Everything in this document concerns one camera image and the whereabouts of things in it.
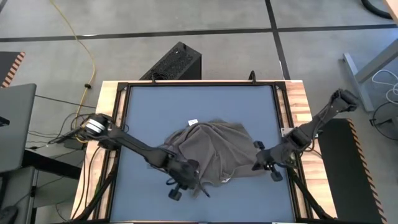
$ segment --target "yellow cable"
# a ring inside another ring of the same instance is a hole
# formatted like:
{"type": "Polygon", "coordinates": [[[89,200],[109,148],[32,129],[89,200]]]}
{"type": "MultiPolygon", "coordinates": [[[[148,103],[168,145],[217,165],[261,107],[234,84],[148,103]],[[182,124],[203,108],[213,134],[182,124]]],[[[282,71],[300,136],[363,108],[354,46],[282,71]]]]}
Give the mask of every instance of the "yellow cable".
{"type": "MultiPolygon", "coordinates": [[[[67,18],[65,17],[65,15],[62,13],[61,9],[55,4],[55,2],[54,2],[53,0],[50,0],[50,2],[51,2],[51,4],[54,6],[54,8],[60,13],[60,15],[62,16],[63,20],[68,24],[69,29],[72,31],[73,36],[75,37],[75,40],[76,40],[80,45],[82,45],[82,46],[84,47],[84,49],[86,50],[86,52],[87,52],[88,55],[90,56],[91,62],[92,62],[92,64],[93,64],[93,73],[91,74],[91,78],[90,78],[90,80],[88,81],[88,84],[91,85],[91,83],[93,82],[93,79],[94,79],[94,77],[95,77],[95,73],[96,73],[94,57],[93,57],[93,55],[91,54],[91,52],[87,49],[87,47],[77,38],[77,35],[75,34],[75,31],[73,30],[72,26],[70,25],[68,19],[67,19],[67,18]]],[[[88,90],[88,88],[85,87],[85,91],[83,92],[83,95],[81,96],[80,105],[79,105],[79,107],[78,107],[78,109],[77,109],[77,112],[76,112],[76,118],[77,118],[77,116],[79,116],[79,113],[80,113],[80,110],[81,110],[81,106],[82,106],[82,104],[83,104],[83,102],[84,102],[84,100],[85,100],[85,98],[86,98],[87,90],[88,90]]],[[[76,121],[75,121],[75,125],[74,125],[73,128],[76,128],[76,127],[77,127],[77,119],[76,119],[76,121]]],[[[77,141],[79,141],[79,142],[81,142],[81,143],[87,143],[87,142],[88,142],[88,141],[83,141],[83,140],[79,139],[77,136],[76,136],[76,139],[77,139],[77,141]]]]}

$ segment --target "black mat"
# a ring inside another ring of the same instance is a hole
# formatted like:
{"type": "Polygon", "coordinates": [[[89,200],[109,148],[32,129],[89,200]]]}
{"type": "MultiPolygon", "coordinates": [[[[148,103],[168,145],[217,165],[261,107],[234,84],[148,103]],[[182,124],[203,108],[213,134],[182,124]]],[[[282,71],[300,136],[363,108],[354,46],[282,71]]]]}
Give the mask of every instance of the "black mat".
{"type": "Polygon", "coordinates": [[[24,52],[0,52],[0,85],[8,87],[24,58],[24,52]]]}
{"type": "Polygon", "coordinates": [[[387,223],[352,122],[333,119],[322,130],[319,145],[338,218],[387,223]]]}

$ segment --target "gray desk leg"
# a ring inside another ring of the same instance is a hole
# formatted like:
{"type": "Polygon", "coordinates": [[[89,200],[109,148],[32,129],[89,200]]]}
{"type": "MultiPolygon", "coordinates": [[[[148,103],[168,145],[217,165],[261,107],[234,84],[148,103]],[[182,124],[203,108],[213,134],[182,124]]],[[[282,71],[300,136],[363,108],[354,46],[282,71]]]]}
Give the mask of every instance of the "gray desk leg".
{"type": "Polygon", "coordinates": [[[349,53],[345,53],[343,56],[348,67],[350,82],[359,94],[365,110],[367,112],[374,111],[369,94],[364,87],[364,82],[371,78],[378,70],[390,63],[394,58],[398,57],[398,39],[393,41],[392,44],[379,53],[378,56],[371,60],[360,71],[356,68],[356,65],[349,53]]]}

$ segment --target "table leg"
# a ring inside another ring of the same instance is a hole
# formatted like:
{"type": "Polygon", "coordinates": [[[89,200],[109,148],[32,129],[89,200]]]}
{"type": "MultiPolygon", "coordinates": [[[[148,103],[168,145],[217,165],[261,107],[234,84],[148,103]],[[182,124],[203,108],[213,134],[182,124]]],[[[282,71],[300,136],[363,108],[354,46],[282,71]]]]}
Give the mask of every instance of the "table leg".
{"type": "Polygon", "coordinates": [[[344,61],[346,62],[346,65],[348,67],[350,82],[359,94],[365,110],[367,112],[374,111],[374,107],[369,97],[369,93],[364,87],[364,82],[367,79],[371,78],[377,71],[382,69],[389,62],[391,62],[394,58],[398,57],[398,39],[393,41],[392,44],[390,44],[386,49],[379,53],[378,56],[371,60],[360,71],[358,71],[358,69],[356,68],[356,65],[349,53],[345,53],[343,56],[344,61]]]}
{"type": "Polygon", "coordinates": [[[33,166],[38,170],[50,172],[62,177],[69,177],[78,180],[81,168],[42,156],[38,153],[25,150],[22,161],[23,167],[33,166]]]}

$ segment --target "black computer tower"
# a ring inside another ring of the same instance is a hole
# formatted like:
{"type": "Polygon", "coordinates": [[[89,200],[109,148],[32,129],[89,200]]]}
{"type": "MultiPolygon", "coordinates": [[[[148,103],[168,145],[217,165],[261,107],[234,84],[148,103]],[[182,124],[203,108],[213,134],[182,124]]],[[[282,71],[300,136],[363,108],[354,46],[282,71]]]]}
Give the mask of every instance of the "black computer tower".
{"type": "Polygon", "coordinates": [[[201,80],[201,53],[178,42],[140,80],[201,80]]]}

